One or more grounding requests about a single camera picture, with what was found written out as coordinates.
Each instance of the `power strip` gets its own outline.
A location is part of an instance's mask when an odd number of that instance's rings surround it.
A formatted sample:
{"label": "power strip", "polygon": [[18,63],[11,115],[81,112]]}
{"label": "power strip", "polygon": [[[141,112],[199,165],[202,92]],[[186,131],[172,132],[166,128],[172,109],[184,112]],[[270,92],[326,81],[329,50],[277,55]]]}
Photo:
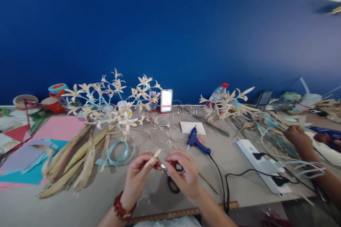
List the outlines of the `power strip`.
{"label": "power strip", "polygon": [[[242,152],[245,154],[246,158],[248,158],[249,162],[252,164],[255,170],[261,171],[263,173],[279,176],[278,173],[284,173],[285,170],[282,168],[282,164],[280,162],[276,162],[273,159],[266,160],[264,157],[261,157],[259,160],[255,158],[253,153],[259,153],[257,149],[253,146],[253,144],[247,139],[237,139],[237,145],[240,147]],[[263,175],[259,173],[260,177],[264,180],[269,189],[276,194],[283,193],[291,193],[292,190],[286,185],[278,186],[272,177]]]}

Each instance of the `wall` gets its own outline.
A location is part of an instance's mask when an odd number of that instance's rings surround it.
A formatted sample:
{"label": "wall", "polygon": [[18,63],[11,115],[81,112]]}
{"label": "wall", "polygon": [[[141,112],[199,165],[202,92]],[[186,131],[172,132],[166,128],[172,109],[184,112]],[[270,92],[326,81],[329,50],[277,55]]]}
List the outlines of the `wall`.
{"label": "wall", "polygon": [[340,82],[340,25],[326,0],[0,0],[0,104],[92,83],[116,67],[197,104],[230,89],[327,93]]}

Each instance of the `blue glue gun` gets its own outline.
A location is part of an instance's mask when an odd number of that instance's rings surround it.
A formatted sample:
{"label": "blue glue gun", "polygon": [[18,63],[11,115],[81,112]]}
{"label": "blue glue gun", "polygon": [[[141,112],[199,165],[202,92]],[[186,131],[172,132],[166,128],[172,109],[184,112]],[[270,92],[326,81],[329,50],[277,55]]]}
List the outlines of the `blue glue gun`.
{"label": "blue glue gun", "polygon": [[210,154],[211,153],[211,149],[210,148],[206,148],[201,142],[202,139],[198,139],[196,137],[197,134],[197,130],[196,130],[196,126],[191,130],[191,133],[188,136],[188,140],[187,140],[187,144],[189,146],[197,146],[203,153],[205,154]]}

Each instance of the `hands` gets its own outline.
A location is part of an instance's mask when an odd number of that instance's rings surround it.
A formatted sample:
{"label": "hands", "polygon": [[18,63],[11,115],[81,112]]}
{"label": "hands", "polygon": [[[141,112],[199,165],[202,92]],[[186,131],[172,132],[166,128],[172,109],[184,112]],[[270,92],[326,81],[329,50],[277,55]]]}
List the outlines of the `hands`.
{"label": "hands", "polygon": [[299,154],[314,152],[311,138],[304,133],[304,130],[300,126],[290,126],[283,134],[295,146]]}
{"label": "hands", "polygon": [[[168,173],[176,185],[188,198],[195,200],[200,194],[202,186],[194,160],[184,151],[176,149],[165,158],[165,161]],[[184,172],[181,174],[176,171],[177,163],[184,168]]]}
{"label": "hands", "polygon": [[121,197],[122,207],[129,212],[139,197],[142,195],[145,180],[152,168],[162,170],[161,162],[154,161],[152,164],[145,168],[145,164],[154,156],[153,153],[147,152],[141,154],[134,159],[128,168],[127,177],[125,179],[124,191]]}

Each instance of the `red bead bracelet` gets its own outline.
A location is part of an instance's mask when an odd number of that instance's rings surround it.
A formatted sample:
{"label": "red bead bracelet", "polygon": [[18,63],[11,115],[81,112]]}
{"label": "red bead bracelet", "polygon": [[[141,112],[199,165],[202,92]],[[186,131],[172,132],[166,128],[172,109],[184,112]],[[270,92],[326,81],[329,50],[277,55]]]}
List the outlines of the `red bead bracelet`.
{"label": "red bead bracelet", "polygon": [[132,217],[132,214],[133,214],[135,208],[136,208],[137,202],[135,203],[133,208],[130,210],[130,212],[126,213],[126,210],[122,207],[122,204],[120,201],[122,194],[123,194],[123,191],[115,198],[113,207],[115,208],[116,216],[121,221],[129,221]]}

